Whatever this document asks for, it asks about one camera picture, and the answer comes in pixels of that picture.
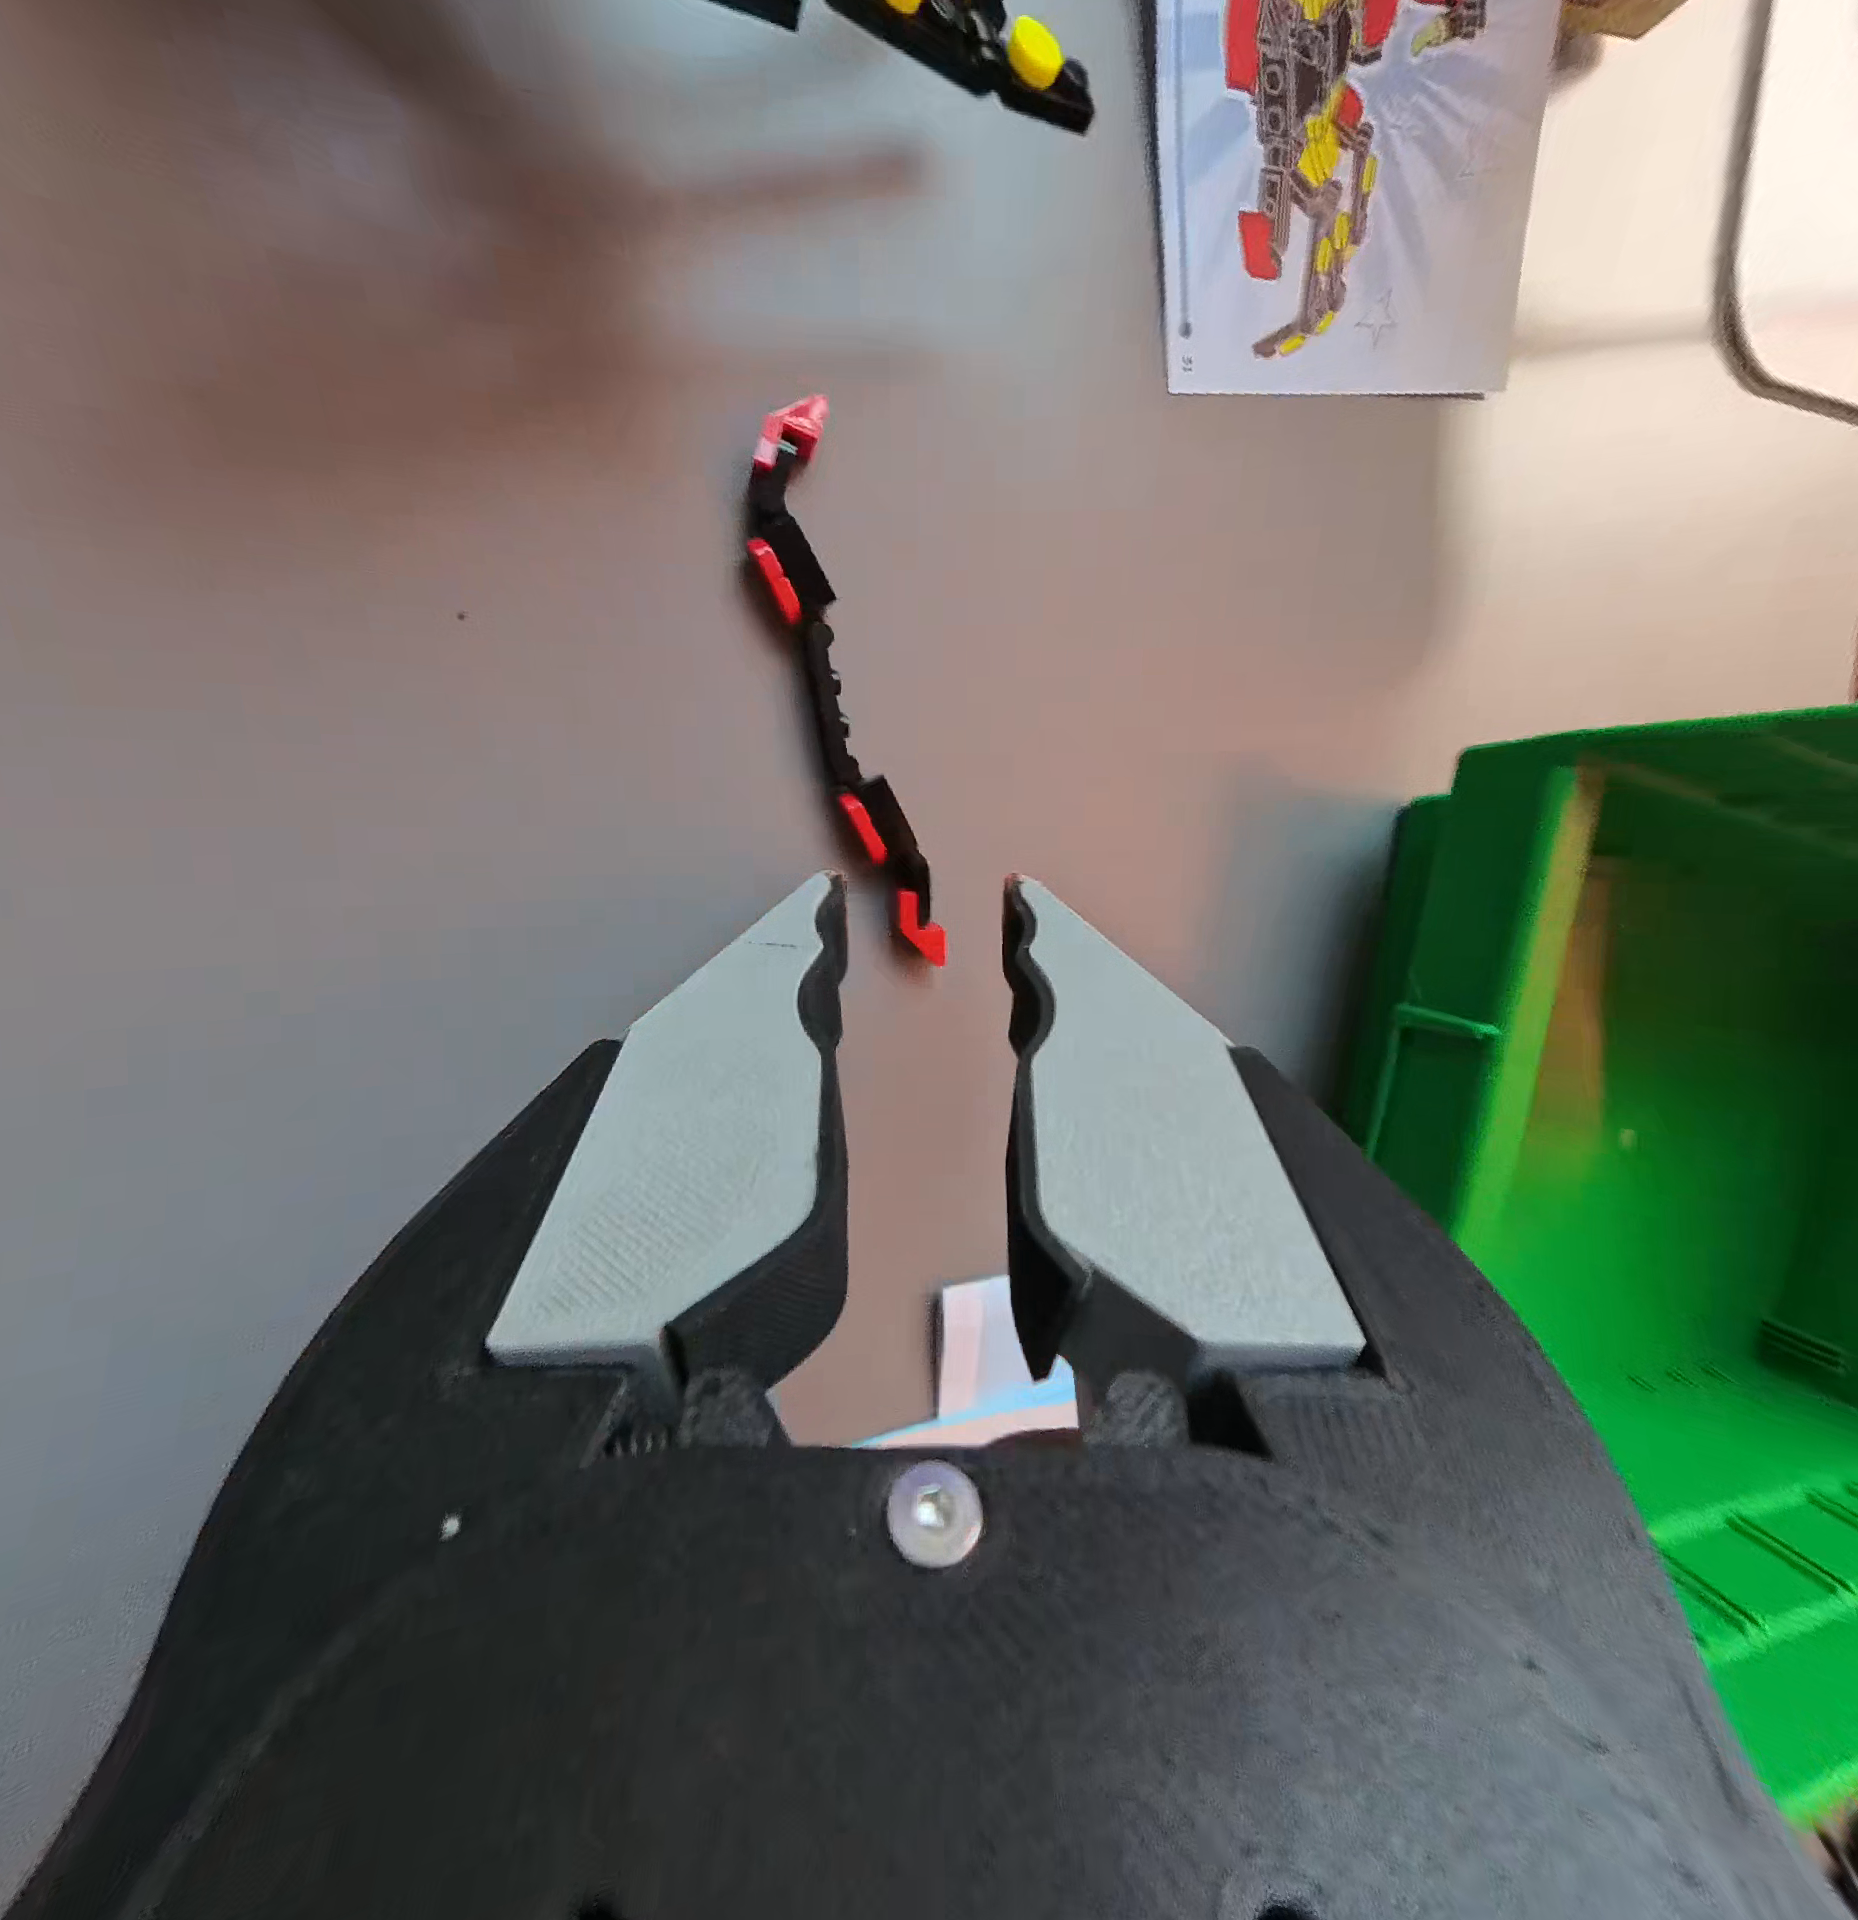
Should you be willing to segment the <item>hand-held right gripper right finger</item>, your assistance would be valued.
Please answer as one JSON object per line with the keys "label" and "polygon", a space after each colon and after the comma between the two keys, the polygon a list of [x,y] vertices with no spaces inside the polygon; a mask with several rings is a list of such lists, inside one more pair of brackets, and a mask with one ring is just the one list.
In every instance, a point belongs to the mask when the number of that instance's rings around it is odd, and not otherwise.
{"label": "hand-held right gripper right finger", "polygon": [[1231,1038],[1034,876],[1004,889],[1014,1324],[1031,1374],[1176,1387],[1365,1349]]}

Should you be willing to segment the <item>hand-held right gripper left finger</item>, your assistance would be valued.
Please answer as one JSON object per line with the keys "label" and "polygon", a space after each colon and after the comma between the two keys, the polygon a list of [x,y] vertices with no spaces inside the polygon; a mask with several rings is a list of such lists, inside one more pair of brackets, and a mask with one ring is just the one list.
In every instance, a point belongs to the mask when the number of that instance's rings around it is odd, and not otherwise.
{"label": "hand-held right gripper left finger", "polygon": [[630,1025],[485,1335],[656,1396],[779,1387],[848,1289],[845,878],[818,872]]}

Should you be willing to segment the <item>red and black lego leg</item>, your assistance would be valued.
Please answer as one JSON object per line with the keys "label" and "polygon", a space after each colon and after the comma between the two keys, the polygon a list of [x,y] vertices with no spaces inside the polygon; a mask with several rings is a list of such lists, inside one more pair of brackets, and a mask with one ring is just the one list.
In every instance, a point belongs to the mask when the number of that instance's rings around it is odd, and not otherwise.
{"label": "red and black lego leg", "polygon": [[866,772],[852,747],[835,660],[837,590],[790,509],[794,477],[816,456],[827,415],[829,401],[824,393],[801,396],[763,415],[743,493],[743,573],[762,609],[790,636],[821,789],[848,843],[886,891],[892,936],[926,966],[941,972],[949,945],[933,913],[932,865],[894,785]]}

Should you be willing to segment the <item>black and yellow lego model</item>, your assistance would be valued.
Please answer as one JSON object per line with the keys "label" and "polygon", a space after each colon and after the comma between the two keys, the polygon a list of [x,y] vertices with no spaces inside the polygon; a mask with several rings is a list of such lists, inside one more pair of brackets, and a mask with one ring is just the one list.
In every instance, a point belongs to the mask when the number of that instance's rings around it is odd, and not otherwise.
{"label": "black and yellow lego model", "polygon": [[973,98],[1072,134],[1093,127],[1082,62],[1040,18],[1003,3],[829,3],[829,10]]}

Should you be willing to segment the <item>small white lego booklet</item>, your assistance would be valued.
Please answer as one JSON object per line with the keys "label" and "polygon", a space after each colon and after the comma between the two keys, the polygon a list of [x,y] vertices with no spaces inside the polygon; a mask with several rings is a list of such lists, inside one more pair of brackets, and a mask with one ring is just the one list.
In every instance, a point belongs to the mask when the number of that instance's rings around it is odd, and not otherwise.
{"label": "small white lego booklet", "polygon": [[1006,1275],[947,1283],[933,1317],[937,1408],[929,1419],[877,1433],[866,1452],[980,1452],[1022,1437],[1079,1432],[1078,1390],[1057,1359],[1036,1376],[1022,1353]]}

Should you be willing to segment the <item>open lego instruction booklet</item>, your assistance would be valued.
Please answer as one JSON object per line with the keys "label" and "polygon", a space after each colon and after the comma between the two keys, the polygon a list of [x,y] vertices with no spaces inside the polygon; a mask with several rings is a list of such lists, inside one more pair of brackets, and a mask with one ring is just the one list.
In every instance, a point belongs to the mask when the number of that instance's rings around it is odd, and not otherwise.
{"label": "open lego instruction booklet", "polygon": [[1563,4],[1160,3],[1176,396],[1506,383]]}

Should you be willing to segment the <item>green plastic bin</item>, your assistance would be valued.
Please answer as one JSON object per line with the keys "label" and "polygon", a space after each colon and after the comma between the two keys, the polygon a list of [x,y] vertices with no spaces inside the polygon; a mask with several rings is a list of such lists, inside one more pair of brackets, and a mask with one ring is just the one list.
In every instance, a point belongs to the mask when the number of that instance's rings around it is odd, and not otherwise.
{"label": "green plastic bin", "polygon": [[1335,1113],[1599,1432],[1782,1812],[1858,1812],[1858,706],[1460,756]]}

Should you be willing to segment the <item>wooden chair with metal frame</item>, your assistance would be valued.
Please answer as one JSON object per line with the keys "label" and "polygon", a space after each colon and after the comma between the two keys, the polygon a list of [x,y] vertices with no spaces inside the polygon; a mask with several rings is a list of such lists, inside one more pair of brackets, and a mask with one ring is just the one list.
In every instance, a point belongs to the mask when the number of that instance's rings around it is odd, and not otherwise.
{"label": "wooden chair with metal frame", "polygon": [[1714,228],[1711,268],[1711,337],[1732,377],[1732,383],[1756,401],[1792,413],[1858,426],[1858,403],[1782,378],[1767,370],[1755,347],[1743,295],[1742,243],[1748,231],[1755,174],[1755,140],[1766,83],[1766,67],[1774,34],[1774,3],[1752,3],[1742,41],[1742,60],[1732,100],[1732,123],[1724,167],[1721,212]]}

